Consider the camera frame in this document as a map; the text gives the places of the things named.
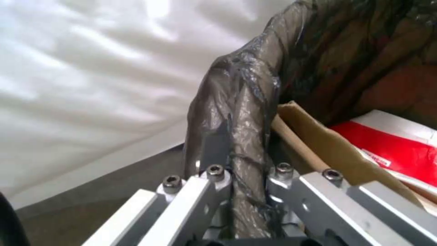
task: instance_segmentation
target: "white sheet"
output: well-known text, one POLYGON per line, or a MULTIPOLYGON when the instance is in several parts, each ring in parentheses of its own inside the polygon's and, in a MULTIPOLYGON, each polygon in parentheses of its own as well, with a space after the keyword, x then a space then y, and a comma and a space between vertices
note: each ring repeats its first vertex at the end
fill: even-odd
POLYGON ((0 189, 20 208, 184 141, 212 61, 290 0, 0 0, 0 189))

